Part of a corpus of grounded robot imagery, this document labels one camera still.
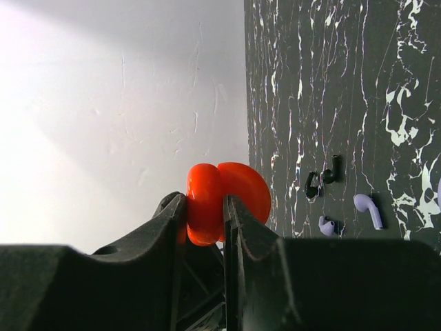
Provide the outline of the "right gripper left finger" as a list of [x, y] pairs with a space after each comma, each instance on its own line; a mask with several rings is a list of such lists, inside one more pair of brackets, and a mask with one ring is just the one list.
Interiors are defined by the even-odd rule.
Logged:
[[1, 329], [175, 330], [185, 208], [173, 192], [151, 220], [93, 254], [1, 246]]

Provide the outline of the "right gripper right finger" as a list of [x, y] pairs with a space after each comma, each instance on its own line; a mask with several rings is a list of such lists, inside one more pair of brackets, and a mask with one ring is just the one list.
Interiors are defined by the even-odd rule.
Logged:
[[223, 202], [228, 330], [439, 330], [440, 257], [417, 241], [282, 238]]

